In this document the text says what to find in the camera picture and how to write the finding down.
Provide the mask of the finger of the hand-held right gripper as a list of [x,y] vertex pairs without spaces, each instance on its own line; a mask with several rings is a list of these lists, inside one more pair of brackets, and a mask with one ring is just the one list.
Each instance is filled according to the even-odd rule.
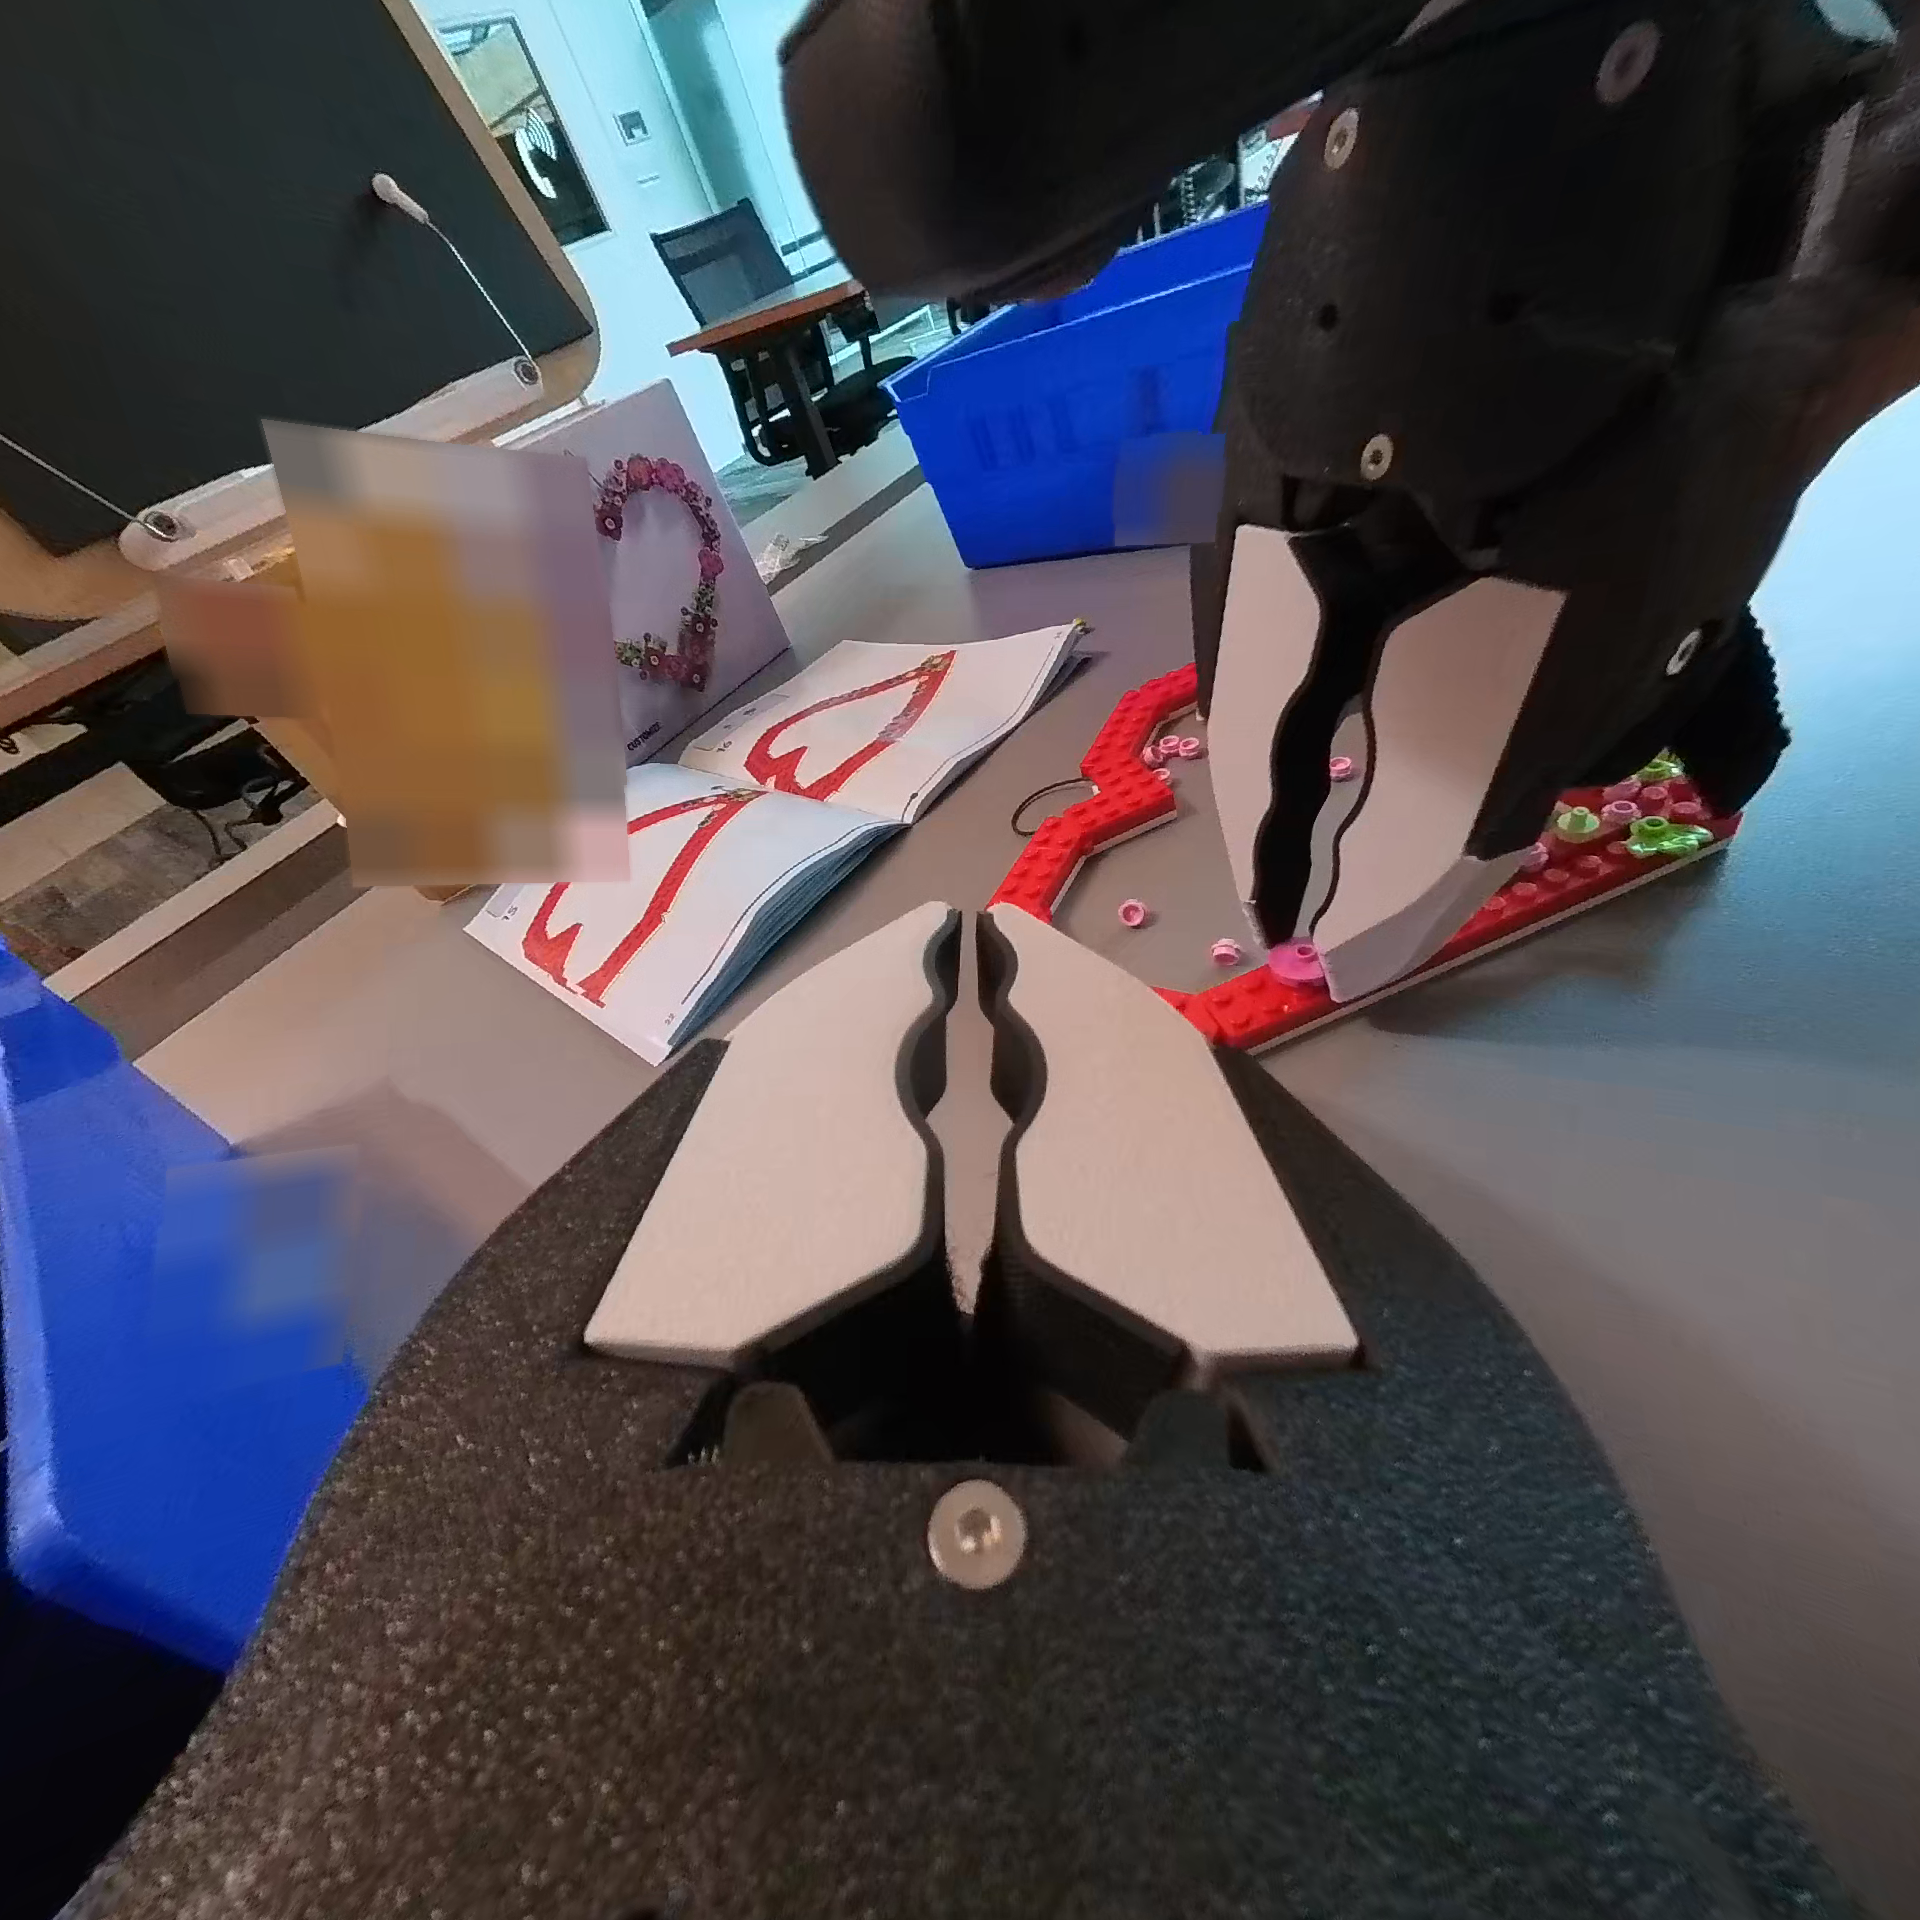
[[1476,856],[1565,592],[1476,580],[1385,628],[1366,689],[1366,792],[1337,823],[1312,943],[1337,1004],[1428,965],[1519,875]]
[[1301,935],[1322,895],[1337,727],[1354,702],[1354,531],[1238,530],[1210,657],[1210,802],[1258,935]]

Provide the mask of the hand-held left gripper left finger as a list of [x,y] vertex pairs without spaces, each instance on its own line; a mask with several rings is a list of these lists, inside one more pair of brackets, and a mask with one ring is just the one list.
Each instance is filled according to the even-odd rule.
[[959,907],[922,904],[766,996],[586,1322],[640,1363],[772,1358],[848,1313],[957,1315],[943,1145]]

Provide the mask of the dark rounded board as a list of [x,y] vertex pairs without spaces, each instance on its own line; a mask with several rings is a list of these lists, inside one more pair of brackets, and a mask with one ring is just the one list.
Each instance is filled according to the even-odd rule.
[[593,300],[414,6],[0,6],[5,516],[75,558]]

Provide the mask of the grey desk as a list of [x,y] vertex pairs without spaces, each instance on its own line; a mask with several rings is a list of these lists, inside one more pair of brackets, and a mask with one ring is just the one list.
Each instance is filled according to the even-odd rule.
[[[1500,1289],[1720,1665],[1917,1677],[1917,403],[1768,585],[1793,758],[1727,856],[1264,1054]],[[354,1124],[481,1243],[654,1069],[466,907],[322,891],[53,973],[236,1143]]]

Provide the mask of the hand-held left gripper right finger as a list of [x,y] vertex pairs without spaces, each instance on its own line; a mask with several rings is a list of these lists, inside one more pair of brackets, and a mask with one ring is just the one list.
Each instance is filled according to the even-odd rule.
[[1339,1372],[1357,1332],[1244,1110],[1217,1047],[1142,978],[993,904],[976,918],[993,1026],[1010,1255],[1198,1383]]

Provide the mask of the instruction booklet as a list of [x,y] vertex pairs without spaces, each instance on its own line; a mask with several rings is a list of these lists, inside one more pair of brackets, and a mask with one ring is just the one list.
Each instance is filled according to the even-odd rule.
[[644,1067],[1069,675],[1083,619],[976,642],[840,642],[626,774],[623,883],[503,883],[466,943]]

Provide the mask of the brown wooden table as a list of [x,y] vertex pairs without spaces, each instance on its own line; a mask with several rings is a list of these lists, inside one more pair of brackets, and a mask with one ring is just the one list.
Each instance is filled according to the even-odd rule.
[[876,314],[853,276],[819,268],[733,314],[676,340],[665,356],[712,356],[763,471],[800,465],[807,478],[868,453],[894,417],[889,375],[909,356],[876,356]]

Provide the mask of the black wall sign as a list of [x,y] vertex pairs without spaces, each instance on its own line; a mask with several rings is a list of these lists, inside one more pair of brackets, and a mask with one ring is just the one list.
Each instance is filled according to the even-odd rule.
[[539,82],[539,71],[526,71],[513,82],[512,110],[500,117],[500,140],[519,175],[519,185],[536,196],[545,229],[559,236],[559,246],[581,246],[609,236],[609,216],[593,196],[593,175]]

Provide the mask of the white product box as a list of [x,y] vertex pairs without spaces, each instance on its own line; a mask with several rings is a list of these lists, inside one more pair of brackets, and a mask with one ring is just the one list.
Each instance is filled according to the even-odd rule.
[[665,382],[536,443],[593,475],[626,765],[654,763],[784,657],[784,619]]

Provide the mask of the black office chair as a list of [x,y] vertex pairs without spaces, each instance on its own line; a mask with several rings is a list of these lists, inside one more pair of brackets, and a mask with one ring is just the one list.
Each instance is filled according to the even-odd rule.
[[708,210],[687,229],[654,229],[648,246],[699,328],[845,281],[840,261],[788,268],[751,201]]

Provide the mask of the red brick heart frame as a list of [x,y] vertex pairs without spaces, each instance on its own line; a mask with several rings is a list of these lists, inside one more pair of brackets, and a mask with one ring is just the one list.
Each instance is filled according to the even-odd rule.
[[[1061,904],[1069,895],[1076,875],[1177,822],[1177,785],[1161,785],[1161,774],[1142,763],[1142,745],[1165,740],[1165,763],[1177,763],[1177,718],[1196,717],[1196,667],[1161,675],[1136,689],[1117,699],[1105,727],[1088,740],[1088,758],[1076,763],[1083,799],[1027,830],[1020,861],[1010,868],[993,907],[1027,907],[1028,918],[1057,926]],[[1666,799],[1704,792],[1689,781],[1666,785],[1582,785],[1558,809],[1607,809],[1611,799],[1641,802],[1641,815],[1664,815]],[[1419,973],[1385,986],[1382,996],[1366,1004],[1337,1004],[1322,987],[1287,987],[1264,965],[1217,965],[1217,986],[1204,987],[1161,987],[1204,1041],[1244,1047],[1244,1054],[1271,1054],[1284,1041],[1301,1041],[1337,1017],[1354,1017],[1385,996],[1407,996],[1428,978],[1463,973],[1500,949],[1519,949],[1554,926],[1569,926],[1576,911],[1593,911],[1597,904],[1635,895],[1678,868],[1696,868],[1720,856],[1739,835],[1739,815],[1712,815],[1717,852],[1695,861],[1635,861],[1620,856],[1630,830],[1597,830],[1593,846],[1565,846],[1544,823],[1554,868],[1544,875],[1512,875],[1503,891]]]

